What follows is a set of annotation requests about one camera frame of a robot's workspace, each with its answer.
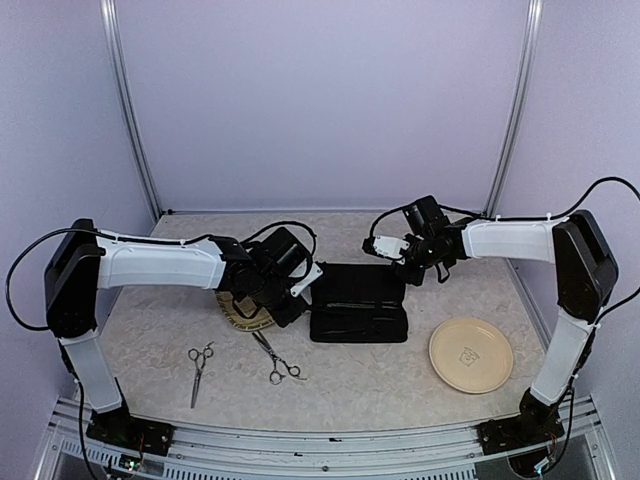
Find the black zippered tool case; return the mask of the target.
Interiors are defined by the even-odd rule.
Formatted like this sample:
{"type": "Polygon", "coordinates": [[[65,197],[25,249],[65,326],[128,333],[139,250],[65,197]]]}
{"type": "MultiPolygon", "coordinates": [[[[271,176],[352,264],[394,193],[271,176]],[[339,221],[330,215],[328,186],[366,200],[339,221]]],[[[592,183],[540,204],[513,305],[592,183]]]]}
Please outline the black zippered tool case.
{"type": "Polygon", "coordinates": [[[408,338],[406,286],[388,265],[320,264],[311,285],[310,339],[331,344],[393,344],[408,338]]]}

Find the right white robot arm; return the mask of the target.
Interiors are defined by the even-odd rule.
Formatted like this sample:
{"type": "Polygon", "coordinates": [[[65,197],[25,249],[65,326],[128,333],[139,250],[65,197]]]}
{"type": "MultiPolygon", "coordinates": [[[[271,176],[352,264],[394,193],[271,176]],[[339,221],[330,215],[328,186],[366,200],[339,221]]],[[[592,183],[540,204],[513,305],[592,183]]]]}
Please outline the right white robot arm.
{"type": "Polygon", "coordinates": [[[568,390],[587,357],[597,322],[619,277],[619,267],[594,214],[578,209],[537,219],[451,220],[434,197],[401,207],[410,232],[395,241],[391,257],[419,284],[425,270],[451,269],[471,259],[537,264],[550,274],[557,318],[545,360],[529,389],[535,403],[551,406],[568,390]]]}

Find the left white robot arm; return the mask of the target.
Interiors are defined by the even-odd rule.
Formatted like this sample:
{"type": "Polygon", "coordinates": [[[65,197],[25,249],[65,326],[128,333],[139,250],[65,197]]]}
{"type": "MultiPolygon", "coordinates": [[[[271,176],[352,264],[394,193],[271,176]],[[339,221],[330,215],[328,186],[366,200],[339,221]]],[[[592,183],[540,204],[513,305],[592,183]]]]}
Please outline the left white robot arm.
{"type": "Polygon", "coordinates": [[[79,219],[44,275],[46,321],[71,372],[82,384],[102,430],[121,445],[140,434],[137,418],[108,367],[99,340],[95,304],[101,290],[129,286],[181,286],[250,299],[285,327],[308,304],[303,291],[322,275],[313,253],[284,225],[263,241],[204,234],[193,239],[131,237],[79,219]]]}

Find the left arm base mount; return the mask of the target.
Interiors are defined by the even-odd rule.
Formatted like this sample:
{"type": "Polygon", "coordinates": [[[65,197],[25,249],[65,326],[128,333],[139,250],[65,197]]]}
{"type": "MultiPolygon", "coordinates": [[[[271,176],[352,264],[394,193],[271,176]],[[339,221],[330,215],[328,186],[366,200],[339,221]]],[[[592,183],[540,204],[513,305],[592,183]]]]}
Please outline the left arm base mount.
{"type": "Polygon", "coordinates": [[[127,410],[93,412],[86,434],[105,444],[143,454],[167,456],[174,434],[169,423],[132,416],[127,410]]]}

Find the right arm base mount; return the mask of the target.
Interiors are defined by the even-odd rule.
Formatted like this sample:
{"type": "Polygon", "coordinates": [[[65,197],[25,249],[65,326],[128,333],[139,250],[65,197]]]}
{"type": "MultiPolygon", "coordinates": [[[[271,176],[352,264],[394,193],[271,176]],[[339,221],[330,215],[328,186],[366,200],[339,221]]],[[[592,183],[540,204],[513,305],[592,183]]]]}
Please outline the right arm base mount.
{"type": "Polygon", "coordinates": [[[528,388],[521,398],[517,415],[479,423],[475,429],[483,454],[507,452],[561,438],[565,428],[559,407],[568,393],[574,393],[572,385],[561,394],[559,400],[546,405],[534,397],[532,389],[528,388]]]}

